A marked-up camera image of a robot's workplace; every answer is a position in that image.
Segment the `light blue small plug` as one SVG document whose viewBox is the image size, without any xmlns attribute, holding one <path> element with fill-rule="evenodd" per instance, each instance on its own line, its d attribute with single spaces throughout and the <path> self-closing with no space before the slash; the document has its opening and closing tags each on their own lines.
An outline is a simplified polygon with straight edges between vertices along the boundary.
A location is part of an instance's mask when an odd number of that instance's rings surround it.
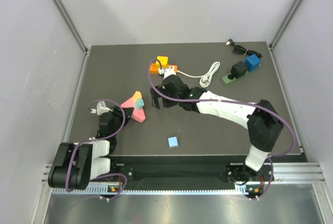
<svg viewBox="0 0 333 224">
<path fill-rule="evenodd" d="M 169 148 L 177 148 L 179 146 L 178 144 L 178 138 L 177 137 L 169 137 L 168 138 L 168 145 Z"/>
</svg>

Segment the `pink triangular socket board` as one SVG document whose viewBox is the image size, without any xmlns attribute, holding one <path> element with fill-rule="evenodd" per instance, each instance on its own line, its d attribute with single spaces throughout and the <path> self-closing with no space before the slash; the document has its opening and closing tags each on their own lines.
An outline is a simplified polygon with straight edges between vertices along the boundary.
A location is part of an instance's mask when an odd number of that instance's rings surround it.
<svg viewBox="0 0 333 224">
<path fill-rule="evenodd" d="M 121 107 L 124 107 L 124 108 L 134 107 L 135 108 L 135 101 L 133 100 L 133 96 L 130 99 L 128 99 L 127 101 L 123 102 L 121 104 Z M 133 112 L 133 115 L 132 115 L 132 119 L 139 123 L 142 123 L 146 119 L 144 107 L 141 110 L 135 109 Z"/>
</svg>

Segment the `yellow small plug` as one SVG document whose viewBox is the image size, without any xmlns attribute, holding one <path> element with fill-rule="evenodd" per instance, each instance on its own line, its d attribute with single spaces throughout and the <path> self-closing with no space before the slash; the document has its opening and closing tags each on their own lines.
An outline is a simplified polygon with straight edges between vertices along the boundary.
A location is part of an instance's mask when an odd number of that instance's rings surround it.
<svg viewBox="0 0 333 224">
<path fill-rule="evenodd" d="M 137 101 L 138 99 L 141 99 L 142 98 L 142 94 L 140 91 L 136 91 L 133 95 L 133 100 L 134 101 Z"/>
</svg>

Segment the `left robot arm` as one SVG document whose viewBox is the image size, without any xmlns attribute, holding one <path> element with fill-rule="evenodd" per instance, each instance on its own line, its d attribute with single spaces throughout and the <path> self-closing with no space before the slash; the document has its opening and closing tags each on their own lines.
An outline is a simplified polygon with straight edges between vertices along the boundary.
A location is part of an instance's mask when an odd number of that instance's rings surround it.
<svg viewBox="0 0 333 224">
<path fill-rule="evenodd" d="M 48 185 L 73 191 L 86 189 L 89 182 L 100 175 L 106 180 L 114 180 L 118 168 L 111 164 L 107 155 L 115 150 L 116 132 L 128 123 L 134 110 L 134 107 L 108 108 L 98 103 L 97 109 L 92 109 L 92 113 L 98 115 L 96 137 L 82 144 L 61 143 L 48 175 Z"/>
</svg>

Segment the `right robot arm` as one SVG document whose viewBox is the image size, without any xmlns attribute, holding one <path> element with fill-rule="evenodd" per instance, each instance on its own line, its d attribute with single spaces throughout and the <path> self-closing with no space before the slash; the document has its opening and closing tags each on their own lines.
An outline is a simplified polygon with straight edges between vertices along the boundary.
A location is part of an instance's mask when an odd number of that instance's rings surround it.
<svg viewBox="0 0 333 224">
<path fill-rule="evenodd" d="M 259 103 L 241 103 L 201 87 L 189 88 L 177 75 L 167 75 L 160 85 L 151 86 L 152 105 L 180 106 L 185 111 L 223 118 L 244 127 L 249 134 L 250 149 L 241 168 L 229 172 L 230 181 L 255 180 L 262 174 L 262 166 L 272 152 L 281 131 L 282 120 L 267 100 Z"/>
</svg>

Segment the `teal small plug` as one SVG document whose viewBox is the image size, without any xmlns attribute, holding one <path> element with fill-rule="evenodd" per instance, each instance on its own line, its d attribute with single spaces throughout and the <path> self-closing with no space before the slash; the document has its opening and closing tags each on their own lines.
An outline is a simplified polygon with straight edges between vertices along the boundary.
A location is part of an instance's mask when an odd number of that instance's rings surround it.
<svg viewBox="0 0 333 224">
<path fill-rule="evenodd" d="M 144 106 L 144 101 L 142 98 L 138 98 L 136 101 L 135 101 L 135 109 L 137 110 L 141 110 Z"/>
</svg>

